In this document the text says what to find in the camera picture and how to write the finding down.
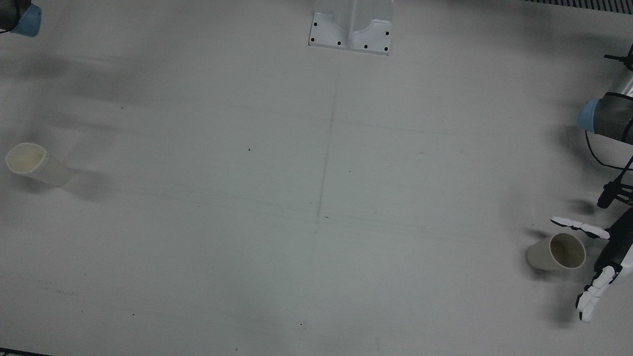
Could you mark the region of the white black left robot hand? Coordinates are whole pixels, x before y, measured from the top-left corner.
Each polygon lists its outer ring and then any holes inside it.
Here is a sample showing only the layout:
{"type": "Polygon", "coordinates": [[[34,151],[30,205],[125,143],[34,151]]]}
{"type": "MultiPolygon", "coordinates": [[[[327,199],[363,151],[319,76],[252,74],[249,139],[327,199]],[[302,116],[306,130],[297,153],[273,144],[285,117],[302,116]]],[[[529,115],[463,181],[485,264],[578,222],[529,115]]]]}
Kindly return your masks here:
{"type": "Polygon", "coordinates": [[[595,307],[612,284],[632,275],[633,265],[633,210],[627,209],[609,228],[600,228],[565,217],[551,217],[552,223],[579,230],[592,239],[606,241],[595,260],[591,283],[584,287],[576,299],[579,319],[591,322],[595,307]]]}

